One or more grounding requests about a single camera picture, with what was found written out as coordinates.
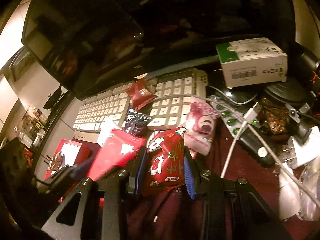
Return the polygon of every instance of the barcode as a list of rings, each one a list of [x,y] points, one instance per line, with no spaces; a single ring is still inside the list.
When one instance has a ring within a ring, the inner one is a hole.
[[[242,72],[242,73],[232,74],[231,78],[238,79],[238,78],[254,77],[256,75],[257,75],[256,71],[250,71],[250,72]]]

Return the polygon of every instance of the snack bag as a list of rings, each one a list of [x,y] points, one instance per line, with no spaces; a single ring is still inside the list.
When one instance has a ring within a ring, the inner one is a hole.
[[[187,115],[184,145],[207,155],[210,151],[216,119],[219,113],[205,101],[191,97],[190,112]]]
[[[148,166],[142,194],[149,195],[184,184],[184,143],[186,129],[160,132],[148,145]]]

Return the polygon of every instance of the screw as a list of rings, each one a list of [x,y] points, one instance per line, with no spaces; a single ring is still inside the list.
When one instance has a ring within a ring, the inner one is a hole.
[[[85,178],[85,179],[82,180],[82,184],[83,184],[83,185],[87,185],[90,181],[92,181],[92,179],[90,179],[90,178]]]
[[[202,174],[204,176],[210,176],[211,175],[211,171],[210,170],[202,170]]]
[[[244,185],[247,184],[247,180],[245,178],[239,178],[238,183]]]
[[[121,176],[121,177],[127,175],[127,173],[128,172],[126,170],[119,170],[118,171],[118,175]]]

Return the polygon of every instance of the green label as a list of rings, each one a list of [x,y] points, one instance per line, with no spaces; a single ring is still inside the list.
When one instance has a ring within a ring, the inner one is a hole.
[[[235,60],[239,59],[238,55],[236,54],[236,52],[234,50],[227,50],[227,48],[230,46],[231,46],[231,44],[229,42],[219,44],[216,46],[216,50],[218,52],[220,63],[235,61]]]

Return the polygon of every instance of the white cable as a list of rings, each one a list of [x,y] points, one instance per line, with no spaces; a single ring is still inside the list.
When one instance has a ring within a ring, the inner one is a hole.
[[[231,159],[231,156],[232,156],[232,152],[233,152],[233,149],[235,148],[235,145],[236,145],[236,142],[237,140],[240,138],[240,135],[242,133],[242,130],[244,129],[244,127],[247,125],[247,121],[244,120],[244,122],[242,123],[236,137],[233,139],[232,143],[231,143],[231,146],[229,148],[229,152],[228,152],[228,155],[227,155],[227,158],[226,158],[226,162],[224,163],[224,166],[223,166],[223,169],[222,169],[222,172],[221,172],[221,176],[220,178],[224,178],[226,172],[227,172],[227,168],[229,166],[229,162],[230,162],[230,159]]]
[[[224,92],[222,92],[220,89],[216,88],[216,87],[213,87],[213,86],[210,86],[208,85],[208,87],[211,87],[215,90],[217,90],[218,92],[220,92],[222,95],[224,95],[226,98],[228,98],[228,100],[230,100],[232,103],[234,103],[235,105],[238,105],[238,106],[242,106],[242,105],[245,105],[249,102],[251,102],[252,100],[254,100],[254,98],[258,95],[258,94],[255,94],[252,98],[250,98],[249,100],[245,101],[245,102],[242,102],[242,103],[238,103],[234,100],[232,100],[230,97],[228,97]]]
[[[180,94],[179,96],[181,97],[196,97],[196,98],[199,98],[199,99],[202,99],[202,100],[206,100],[206,101],[209,101],[209,102],[213,102],[213,103],[217,103],[223,107],[225,107],[226,109],[230,110],[233,115],[241,122],[244,122],[244,118],[239,116],[236,111],[231,108],[230,106],[224,104],[224,103],[221,103],[219,102],[218,100],[216,99],[211,99],[211,98],[202,98],[200,96],[197,96],[197,95],[190,95],[190,94]],[[167,95],[167,96],[162,96],[162,97],[156,97],[155,99],[153,99],[151,102],[154,102],[154,101],[158,101],[158,100],[161,100],[163,98],[172,98],[172,97],[177,97],[177,94],[174,94],[174,95]],[[297,186],[303,190],[309,197],[310,199],[316,204],[316,206],[320,209],[320,201],[317,200],[317,198],[314,196],[314,194],[303,184],[301,184],[297,178],[295,176],[293,176],[281,163],[281,161],[278,159],[278,157],[276,156],[276,154],[273,152],[273,150],[268,146],[268,144],[265,142],[265,140],[260,136],[260,134],[258,134],[258,132],[251,126],[251,125],[248,125],[248,128],[254,133],[254,135],[259,139],[259,141],[261,141],[261,143],[263,144],[263,146],[267,149],[267,151],[270,153],[271,157],[275,160],[275,162],[279,165],[279,167],[285,172],[285,174],[287,174],[290,179],[292,179],[296,184]]]

